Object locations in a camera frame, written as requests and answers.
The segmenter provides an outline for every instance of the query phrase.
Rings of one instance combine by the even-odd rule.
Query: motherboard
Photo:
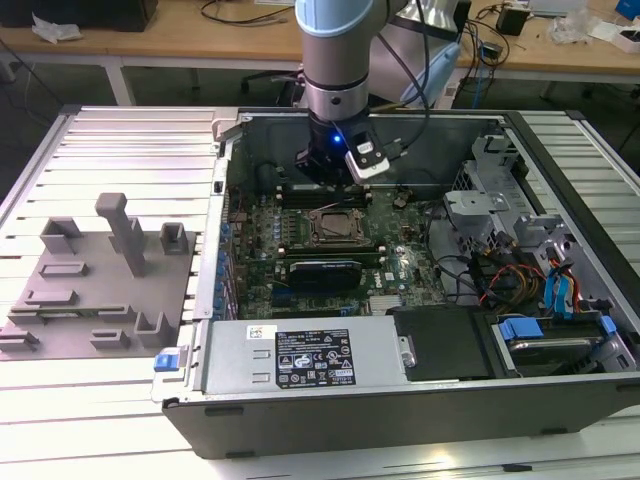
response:
[[[280,192],[231,208],[239,319],[382,315],[445,301],[424,241],[429,202],[393,187],[309,199]]]

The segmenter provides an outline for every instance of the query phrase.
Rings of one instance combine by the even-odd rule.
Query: warning label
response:
[[[355,385],[349,330],[276,333],[280,388]]]

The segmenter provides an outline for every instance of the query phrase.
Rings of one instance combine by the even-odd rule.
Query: white paper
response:
[[[78,28],[77,25],[58,25],[56,23],[46,22],[33,14],[31,15],[34,23],[33,27],[31,27],[31,31],[47,42],[57,44],[59,41],[62,42],[65,40],[77,40],[82,38],[80,28]]]
[[[604,40],[605,42],[611,42],[613,37],[615,37],[623,27],[620,25],[616,25],[610,22],[597,23],[589,32],[589,35],[594,38],[599,38],[600,40]]]
[[[249,325],[247,340],[273,340],[278,331],[277,325]]]

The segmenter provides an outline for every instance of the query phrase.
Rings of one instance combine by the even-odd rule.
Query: cpu socket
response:
[[[311,212],[311,244],[316,246],[364,245],[362,214],[358,210]]]

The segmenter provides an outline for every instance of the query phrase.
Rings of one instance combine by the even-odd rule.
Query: gray plastic block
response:
[[[49,219],[40,234],[40,239],[49,253],[60,255],[75,253],[69,239],[81,236],[82,234],[72,218],[57,217]]]
[[[9,311],[7,318],[13,322],[14,325],[44,325],[44,318],[42,318],[39,312],[14,312],[13,309]]]
[[[27,305],[74,305],[78,295],[73,290],[44,292],[29,290],[24,299]]]
[[[34,352],[38,343],[36,337],[24,330],[0,332],[1,352]]]
[[[42,278],[84,277],[89,269],[84,262],[47,263],[40,267],[38,273]]]
[[[105,323],[135,322],[138,313],[131,305],[116,305],[98,309],[98,318]]]
[[[96,349],[127,349],[131,342],[121,328],[91,330],[91,344]]]
[[[40,343],[35,351],[0,351],[0,361],[150,357],[163,347],[175,345],[196,235],[186,233],[189,254],[165,255],[159,233],[144,235],[147,262],[144,277],[133,277],[126,262],[114,253],[109,242],[111,232],[85,232],[79,238],[70,238],[74,255],[54,256],[44,250],[3,329],[5,334],[27,329]],[[40,275],[43,265],[76,262],[88,266],[85,276],[45,278]],[[77,298],[73,305],[27,305],[24,299],[30,291],[74,291]],[[166,338],[164,345],[147,347],[134,332],[140,312],[151,324],[147,329],[142,327],[141,331],[155,329],[156,319],[164,312],[171,327],[167,337],[164,334],[157,336]],[[96,349],[90,342],[91,332],[104,328],[121,329],[129,347]]]
[[[146,348],[163,347],[171,338],[172,328],[164,312],[160,312],[155,325],[151,325],[144,313],[140,312],[133,333],[138,336]]]
[[[165,223],[160,230],[160,242],[165,255],[186,255],[189,241],[181,223]]]
[[[147,237],[144,236],[144,232],[142,231],[142,227],[140,226],[140,221],[137,218],[130,218],[129,224],[131,225],[131,233],[133,233],[134,238],[140,239],[140,243],[142,244],[142,251],[144,252],[144,247],[147,242]],[[120,245],[118,245],[118,241],[116,237],[111,235],[109,237],[109,241],[111,242],[111,246],[113,247],[113,251],[117,254],[122,254],[122,250],[120,249]]]
[[[102,193],[96,202],[96,212],[104,217],[115,242],[122,251],[131,274],[134,277],[144,276],[145,259],[143,255],[144,245],[140,241],[139,235],[134,233],[124,207],[127,205],[127,197],[123,193]]]

